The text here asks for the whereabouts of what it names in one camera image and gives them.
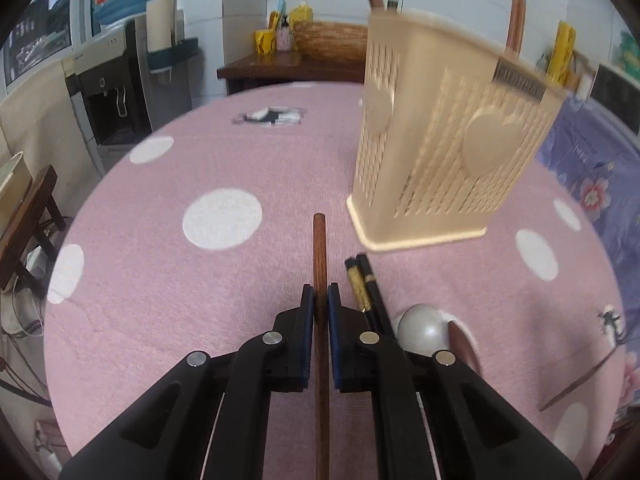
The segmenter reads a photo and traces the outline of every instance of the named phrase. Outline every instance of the wooden chair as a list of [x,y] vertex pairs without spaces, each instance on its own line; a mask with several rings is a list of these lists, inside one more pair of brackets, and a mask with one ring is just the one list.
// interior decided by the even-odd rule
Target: wooden chair
[[58,175],[52,165],[49,164],[40,170],[0,238],[0,288],[4,289],[7,286],[15,272],[34,295],[41,300],[44,299],[45,285],[24,267],[21,257],[31,237],[36,239],[47,258],[55,260],[58,256],[58,251],[40,227],[40,218],[46,208],[59,231],[66,229],[65,220],[52,195],[57,180]]

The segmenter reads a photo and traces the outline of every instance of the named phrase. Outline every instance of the window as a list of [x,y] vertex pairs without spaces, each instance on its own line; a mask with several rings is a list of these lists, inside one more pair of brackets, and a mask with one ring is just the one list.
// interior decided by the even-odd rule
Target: window
[[47,57],[71,46],[69,9],[69,0],[31,1],[2,50],[7,85]]

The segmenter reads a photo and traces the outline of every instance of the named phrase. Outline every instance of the round table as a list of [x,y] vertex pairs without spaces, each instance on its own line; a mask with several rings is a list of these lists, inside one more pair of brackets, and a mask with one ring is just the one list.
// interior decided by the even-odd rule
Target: round table
[[[47,379],[71,453],[188,352],[233,352],[298,306],[316,212],[326,215],[329,281],[354,305],[343,261],[363,247],[345,200],[361,106],[354,84],[236,94],[168,124],[101,181],[47,297]],[[267,107],[295,110],[251,122]],[[551,174],[532,162],[482,238],[370,260],[390,317],[430,303],[466,324],[485,380],[586,475],[618,405],[623,349],[539,408],[611,350],[598,314],[622,305],[598,237]],[[312,389],[273,396],[265,479],[310,477]],[[332,393],[332,478],[376,477],[368,398]]]

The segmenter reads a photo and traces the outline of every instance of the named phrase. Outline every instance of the pearl ball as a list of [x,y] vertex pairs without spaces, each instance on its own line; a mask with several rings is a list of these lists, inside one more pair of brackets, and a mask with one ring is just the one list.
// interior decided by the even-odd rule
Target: pearl ball
[[416,304],[398,322],[396,337],[407,352],[431,356],[449,348],[447,321],[434,306]]

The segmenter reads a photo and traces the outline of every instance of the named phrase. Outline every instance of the soap bottle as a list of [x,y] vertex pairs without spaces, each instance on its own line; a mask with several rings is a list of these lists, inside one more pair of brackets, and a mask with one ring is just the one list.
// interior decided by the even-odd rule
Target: soap bottle
[[296,22],[312,22],[314,20],[314,11],[306,0],[302,0],[295,9],[289,13],[289,25],[294,26]]
[[288,52],[293,48],[293,35],[289,28],[287,15],[284,14],[280,28],[276,30],[276,49],[278,52]]

